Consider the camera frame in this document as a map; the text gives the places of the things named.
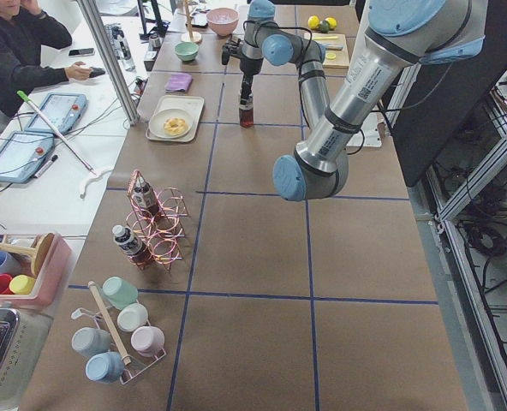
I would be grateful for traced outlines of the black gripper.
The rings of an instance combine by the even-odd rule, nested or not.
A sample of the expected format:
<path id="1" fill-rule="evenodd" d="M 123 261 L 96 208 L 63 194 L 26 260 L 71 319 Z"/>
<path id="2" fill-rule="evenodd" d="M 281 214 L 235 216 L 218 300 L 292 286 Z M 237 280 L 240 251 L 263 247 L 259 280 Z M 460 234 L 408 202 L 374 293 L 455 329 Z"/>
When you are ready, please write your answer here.
<path id="1" fill-rule="evenodd" d="M 243 73 L 240 101 L 245 103 L 246 101 L 253 100 L 253 83 L 254 76 L 257 75 L 263 64 L 263 59 L 253 59 L 247 56 L 242 56 L 240 59 L 240 70 Z"/>

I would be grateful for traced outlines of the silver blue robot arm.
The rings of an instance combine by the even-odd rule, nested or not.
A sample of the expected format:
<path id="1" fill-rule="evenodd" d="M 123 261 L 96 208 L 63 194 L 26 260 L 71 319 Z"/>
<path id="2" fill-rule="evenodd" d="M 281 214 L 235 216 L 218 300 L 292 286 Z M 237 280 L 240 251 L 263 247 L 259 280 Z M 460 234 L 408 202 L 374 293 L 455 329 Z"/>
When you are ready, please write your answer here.
<path id="1" fill-rule="evenodd" d="M 286 33 L 274 21 L 272 2 L 251 2 L 242 53 L 248 62 L 296 66 L 311 128 L 293 154 L 274 164 L 272 179 L 278 194 L 289 201 L 337 194 L 349 172 L 346 145 L 400 71 L 417 63 L 452 63 L 479 54 L 486 12 L 485 1 L 369 2 L 364 39 L 354 48 L 343 86 L 330 98 L 324 48 L 312 39 Z"/>

